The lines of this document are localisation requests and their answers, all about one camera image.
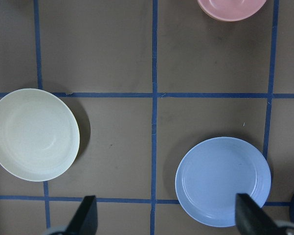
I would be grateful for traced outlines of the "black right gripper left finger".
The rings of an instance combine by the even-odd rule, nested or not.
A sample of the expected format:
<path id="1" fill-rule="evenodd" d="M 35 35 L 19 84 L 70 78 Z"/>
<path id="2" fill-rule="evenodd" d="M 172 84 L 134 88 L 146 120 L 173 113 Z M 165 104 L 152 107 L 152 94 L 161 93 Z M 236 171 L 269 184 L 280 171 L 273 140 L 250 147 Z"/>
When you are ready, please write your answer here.
<path id="1" fill-rule="evenodd" d="M 66 228 L 68 235 L 95 235 L 98 227 L 96 196 L 85 196 Z"/>

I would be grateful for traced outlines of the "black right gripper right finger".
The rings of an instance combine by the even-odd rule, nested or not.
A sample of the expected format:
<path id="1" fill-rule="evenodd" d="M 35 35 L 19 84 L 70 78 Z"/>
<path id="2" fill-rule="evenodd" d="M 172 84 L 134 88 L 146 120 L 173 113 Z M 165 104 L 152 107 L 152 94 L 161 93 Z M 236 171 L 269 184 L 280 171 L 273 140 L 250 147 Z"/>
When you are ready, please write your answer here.
<path id="1" fill-rule="evenodd" d="M 241 235 L 277 235 L 273 220 L 246 193 L 235 198 L 235 224 Z"/>

